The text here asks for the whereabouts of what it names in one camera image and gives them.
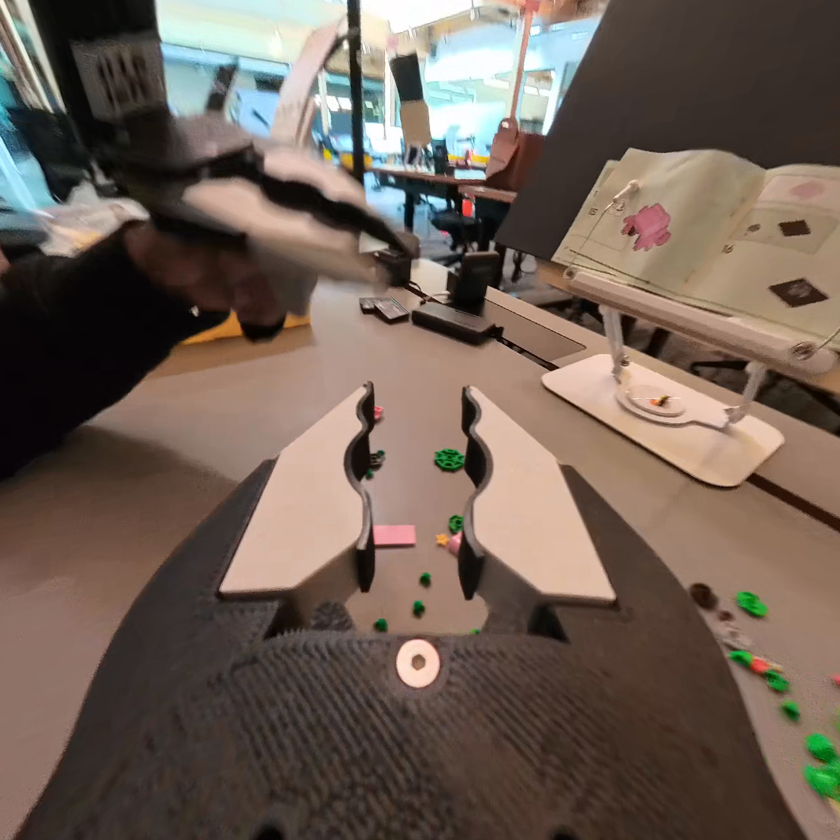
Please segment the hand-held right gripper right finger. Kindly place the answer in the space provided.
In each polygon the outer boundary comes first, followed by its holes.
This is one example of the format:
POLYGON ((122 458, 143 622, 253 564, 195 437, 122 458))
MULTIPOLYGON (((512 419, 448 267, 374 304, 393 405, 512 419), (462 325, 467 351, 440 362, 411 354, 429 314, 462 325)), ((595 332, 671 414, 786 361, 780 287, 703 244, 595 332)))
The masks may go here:
POLYGON ((613 606, 616 593, 559 460, 473 385, 461 395, 458 581, 488 607, 613 606))

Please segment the cluster of green leaf pieces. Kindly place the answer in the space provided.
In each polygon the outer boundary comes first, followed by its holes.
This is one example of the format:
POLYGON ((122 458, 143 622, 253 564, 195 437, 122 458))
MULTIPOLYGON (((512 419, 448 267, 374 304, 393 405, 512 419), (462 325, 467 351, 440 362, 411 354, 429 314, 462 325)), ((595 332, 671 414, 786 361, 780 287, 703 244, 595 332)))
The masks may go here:
POLYGON ((376 634, 432 634, 473 637, 485 631, 487 609, 466 601, 460 589, 447 587, 430 572, 411 579, 407 595, 390 598, 375 611, 370 628, 376 634))
MULTIPOLYGON (((767 658, 755 654, 744 647, 734 647, 729 650, 728 658, 731 662, 749 670, 761 678, 763 683, 781 698, 780 713, 789 722, 799 723, 803 720, 802 706, 793 700, 791 682, 784 670, 767 658)), ((802 766, 801 775, 804 782, 821 799, 838 807, 839 803, 839 752, 838 747, 825 734, 814 731, 804 738, 804 748, 813 759, 813 763, 802 766)))

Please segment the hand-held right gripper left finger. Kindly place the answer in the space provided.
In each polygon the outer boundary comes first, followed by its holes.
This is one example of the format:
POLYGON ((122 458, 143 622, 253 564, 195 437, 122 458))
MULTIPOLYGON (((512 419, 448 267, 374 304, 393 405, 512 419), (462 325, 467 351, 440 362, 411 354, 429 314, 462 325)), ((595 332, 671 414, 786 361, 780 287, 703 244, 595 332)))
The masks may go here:
POLYGON ((220 596, 326 602, 370 590, 375 541, 364 478, 374 398, 373 383, 363 383, 280 451, 220 596))

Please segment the white book stand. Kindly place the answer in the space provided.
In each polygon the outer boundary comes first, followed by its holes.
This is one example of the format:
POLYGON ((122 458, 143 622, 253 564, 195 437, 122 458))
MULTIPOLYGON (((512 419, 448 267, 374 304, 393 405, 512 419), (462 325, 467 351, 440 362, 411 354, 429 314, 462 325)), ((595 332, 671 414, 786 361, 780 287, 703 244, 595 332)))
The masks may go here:
POLYGON ((779 430, 751 416, 770 369, 812 379, 838 367, 838 352, 830 349, 830 339, 806 339, 754 319, 732 319, 672 301, 584 268, 577 258, 568 259, 563 279, 573 294, 598 305, 608 352, 545 374, 543 387, 714 487, 741 485, 784 443, 779 430), (749 375, 738 402, 726 404, 630 361, 624 314, 740 353, 749 362, 749 375), (668 410, 650 405, 651 398, 661 395, 671 396, 668 410))

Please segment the yellow plastic bin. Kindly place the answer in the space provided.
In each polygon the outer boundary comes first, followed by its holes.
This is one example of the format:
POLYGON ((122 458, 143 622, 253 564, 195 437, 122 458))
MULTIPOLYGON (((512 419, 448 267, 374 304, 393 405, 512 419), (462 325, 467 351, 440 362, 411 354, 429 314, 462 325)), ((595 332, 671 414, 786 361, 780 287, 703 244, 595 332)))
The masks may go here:
MULTIPOLYGON (((311 324, 311 314, 306 316, 295 316, 288 314, 284 321, 283 329, 294 329, 298 327, 307 327, 311 324)), ((242 330, 242 325, 239 323, 235 313, 231 313, 227 319, 214 328, 200 332, 189 339, 185 339, 182 345, 193 345, 199 343, 209 343, 217 340, 229 340, 244 338, 245 334, 242 330)))

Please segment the black panel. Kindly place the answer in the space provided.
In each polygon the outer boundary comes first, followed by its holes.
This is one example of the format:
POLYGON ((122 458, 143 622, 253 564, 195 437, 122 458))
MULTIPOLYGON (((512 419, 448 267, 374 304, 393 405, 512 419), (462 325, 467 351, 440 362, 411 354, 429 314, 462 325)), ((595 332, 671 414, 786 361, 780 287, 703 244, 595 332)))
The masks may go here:
POLYGON ((838 166, 839 2, 609 2, 499 244, 550 259, 631 148, 838 166))

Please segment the clear plastic bags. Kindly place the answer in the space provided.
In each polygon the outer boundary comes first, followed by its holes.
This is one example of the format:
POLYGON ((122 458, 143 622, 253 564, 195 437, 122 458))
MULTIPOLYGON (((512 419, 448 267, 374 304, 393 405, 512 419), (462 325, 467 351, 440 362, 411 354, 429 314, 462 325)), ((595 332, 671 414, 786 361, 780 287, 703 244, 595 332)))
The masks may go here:
POLYGON ((67 200, 38 211, 46 239, 39 250, 47 256, 72 257, 148 212, 134 200, 101 197, 90 182, 78 184, 67 200))

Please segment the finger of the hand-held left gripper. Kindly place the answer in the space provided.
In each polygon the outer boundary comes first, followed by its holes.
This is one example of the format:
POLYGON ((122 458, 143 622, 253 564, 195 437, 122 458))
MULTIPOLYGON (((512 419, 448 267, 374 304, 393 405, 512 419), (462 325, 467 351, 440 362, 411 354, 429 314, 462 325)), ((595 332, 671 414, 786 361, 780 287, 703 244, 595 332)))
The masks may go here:
POLYGON ((272 269, 283 262, 316 277, 367 281, 373 269, 361 237, 396 247, 395 231, 357 182, 199 182, 182 204, 243 235, 272 269))
POLYGON ((345 233, 368 235, 406 256, 419 255, 417 238, 397 233, 366 199, 364 187, 343 168, 305 153, 265 153, 262 192, 288 210, 309 214, 345 233))

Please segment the tilted paper document holder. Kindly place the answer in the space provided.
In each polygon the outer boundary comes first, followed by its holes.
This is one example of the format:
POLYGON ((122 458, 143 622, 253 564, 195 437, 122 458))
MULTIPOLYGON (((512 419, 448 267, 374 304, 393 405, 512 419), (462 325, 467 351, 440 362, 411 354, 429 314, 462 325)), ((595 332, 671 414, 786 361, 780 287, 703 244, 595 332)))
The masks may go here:
POLYGON ((281 145, 305 148, 311 143, 316 115, 314 90, 330 57, 345 41, 346 18, 314 29, 280 86, 269 138, 281 145))

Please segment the black flat dock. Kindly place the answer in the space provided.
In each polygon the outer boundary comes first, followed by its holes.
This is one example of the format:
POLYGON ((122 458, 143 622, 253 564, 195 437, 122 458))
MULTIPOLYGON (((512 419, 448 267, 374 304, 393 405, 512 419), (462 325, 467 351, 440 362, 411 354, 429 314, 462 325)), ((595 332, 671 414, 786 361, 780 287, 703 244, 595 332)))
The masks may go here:
POLYGON ((503 333, 503 329, 495 323, 440 301, 426 301, 416 307, 411 312, 411 322, 417 327, 472 346, 494 340, 503 333))

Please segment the person's left hand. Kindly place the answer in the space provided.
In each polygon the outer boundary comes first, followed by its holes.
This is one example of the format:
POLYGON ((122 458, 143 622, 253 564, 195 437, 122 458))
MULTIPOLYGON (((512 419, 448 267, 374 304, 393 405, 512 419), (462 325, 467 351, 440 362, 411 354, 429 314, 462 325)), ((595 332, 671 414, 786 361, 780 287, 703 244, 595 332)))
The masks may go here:
POLYGON ((267 275, 246 254, 187 244, 148 223, 126 227, 122 241, 154 285, 200 311, 235 312, 242 326, 261 328, 286 317, 267 275))

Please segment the brown bag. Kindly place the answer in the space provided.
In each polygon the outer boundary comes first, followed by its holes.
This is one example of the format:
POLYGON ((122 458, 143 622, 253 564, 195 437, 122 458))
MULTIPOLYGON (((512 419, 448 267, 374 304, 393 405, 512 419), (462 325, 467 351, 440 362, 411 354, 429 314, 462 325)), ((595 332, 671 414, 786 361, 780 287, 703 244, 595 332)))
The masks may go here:
POLYGON ((539 161, 545 142, 541 133, 523 131, 515 118, 500 121, 486 164, 485 185, 507 192, 518 192, 539 161))

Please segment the open instruction booklet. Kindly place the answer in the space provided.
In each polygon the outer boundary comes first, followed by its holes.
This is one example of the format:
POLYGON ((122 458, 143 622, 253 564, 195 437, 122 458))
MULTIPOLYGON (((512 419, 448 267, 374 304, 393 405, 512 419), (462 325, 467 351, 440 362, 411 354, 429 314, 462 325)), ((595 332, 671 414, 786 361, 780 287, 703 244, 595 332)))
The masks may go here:
POLYGON ((552 261, 821 341, 839 320, 839 170, 630 149, 605 163, 552 261))

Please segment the black pole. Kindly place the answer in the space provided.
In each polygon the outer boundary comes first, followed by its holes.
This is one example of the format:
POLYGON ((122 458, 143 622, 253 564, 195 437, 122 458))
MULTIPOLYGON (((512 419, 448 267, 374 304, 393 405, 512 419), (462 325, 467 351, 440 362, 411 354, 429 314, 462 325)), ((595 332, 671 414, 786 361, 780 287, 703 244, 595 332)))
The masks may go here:
POLYGON ((351 99, 351 140, 353 178, 364 184, 364 100, 361 66, 361 1, 347 1, 349 79, 351 99))

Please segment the black upright device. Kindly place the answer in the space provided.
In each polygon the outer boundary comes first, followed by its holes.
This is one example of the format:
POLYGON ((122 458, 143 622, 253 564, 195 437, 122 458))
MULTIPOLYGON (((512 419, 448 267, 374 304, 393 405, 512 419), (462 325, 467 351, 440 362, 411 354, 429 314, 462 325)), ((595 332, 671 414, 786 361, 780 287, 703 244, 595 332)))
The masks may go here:
POLYGON ((456 273, 448 275, 448 302, 456 309, 472 311, 483 304, 489 287, 496 287, 501 257, 496 251, 465 255, 456 273))

